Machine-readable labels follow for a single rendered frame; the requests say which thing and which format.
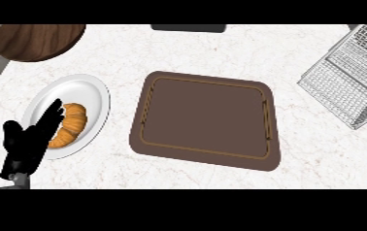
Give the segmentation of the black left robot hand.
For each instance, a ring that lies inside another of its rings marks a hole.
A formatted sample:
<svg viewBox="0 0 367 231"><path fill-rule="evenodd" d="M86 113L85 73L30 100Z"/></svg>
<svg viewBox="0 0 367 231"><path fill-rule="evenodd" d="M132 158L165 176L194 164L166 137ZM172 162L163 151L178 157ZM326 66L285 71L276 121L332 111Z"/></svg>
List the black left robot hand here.
<svg viewBox="0 0 367 231"><path fill-rule="evenodd" d="M3 180L8 180L17 173L30 176L36 172L64 118L63 100L57 99L35 125L23 128L15 120L5 122L3 147L8 156L0 172Z"/></svg>

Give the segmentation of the round dark wooden board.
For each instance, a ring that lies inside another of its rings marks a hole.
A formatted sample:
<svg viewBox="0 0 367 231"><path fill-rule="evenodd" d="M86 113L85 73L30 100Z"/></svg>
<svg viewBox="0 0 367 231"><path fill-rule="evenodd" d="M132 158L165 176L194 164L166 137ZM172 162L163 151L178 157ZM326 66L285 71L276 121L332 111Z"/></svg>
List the round dark wooden board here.
<svg viewBox="0 0 367 231"><path fill-rule="evenodd" d="M2 24L0 55L15 61L48 60L72 49L85 24Z"/></svg>

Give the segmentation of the golden croissant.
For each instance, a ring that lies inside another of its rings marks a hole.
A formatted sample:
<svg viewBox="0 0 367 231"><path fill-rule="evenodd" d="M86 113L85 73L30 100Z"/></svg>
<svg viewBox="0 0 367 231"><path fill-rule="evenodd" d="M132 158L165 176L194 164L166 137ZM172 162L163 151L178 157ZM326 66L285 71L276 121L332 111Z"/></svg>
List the golden croissant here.
<svg viewBox="0 0 367 231"><path fill-rule="evenodd" d="M49 142L51 149L69 146L77 139L88 123L86 108L77 103L64 104L66 118L55 139Z"/></svg>

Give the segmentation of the white oval plate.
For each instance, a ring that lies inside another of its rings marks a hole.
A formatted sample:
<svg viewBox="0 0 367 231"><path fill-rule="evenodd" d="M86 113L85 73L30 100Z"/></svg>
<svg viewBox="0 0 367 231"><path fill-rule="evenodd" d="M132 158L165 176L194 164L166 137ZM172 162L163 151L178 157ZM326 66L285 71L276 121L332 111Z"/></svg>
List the white oval plate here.
<svg viewBox="0 0 367 231"><path fill-rule="evenodd" d="M60 78L38 93L23 116L23 128L33 125L57 99L66 104L77 103L86 108L86 127L76 141L64 148L49 148L48 160L61 159L77 153L97 138L112 110L112 94L104 82L94 76L76 74Z"/></svg>

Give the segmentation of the brown tray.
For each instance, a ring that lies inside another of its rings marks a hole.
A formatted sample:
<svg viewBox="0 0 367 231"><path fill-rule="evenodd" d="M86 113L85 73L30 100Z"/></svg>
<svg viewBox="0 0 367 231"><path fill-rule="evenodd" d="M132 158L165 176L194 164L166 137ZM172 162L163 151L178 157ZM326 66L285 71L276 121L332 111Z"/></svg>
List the brown tray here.
<svg viewBox="0 0 367 231"><path fill-rule="evenodd" d="M268 85L180 73L151 73L129 144L141 154L274 170L282 152Z"/></svg>

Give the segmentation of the dark grey flat object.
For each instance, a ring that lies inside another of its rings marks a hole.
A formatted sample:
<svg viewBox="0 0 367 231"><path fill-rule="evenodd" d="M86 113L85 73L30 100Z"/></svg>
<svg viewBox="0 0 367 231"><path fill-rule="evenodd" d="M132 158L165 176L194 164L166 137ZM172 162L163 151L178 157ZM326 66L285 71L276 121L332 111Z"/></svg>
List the dark grey flat object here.
<svg viewBox="0 0 367 231"><path fill-rule="evenodd" d="M153 24L153 29L160 31L223 33L225 28L225 24Z"/></svg>

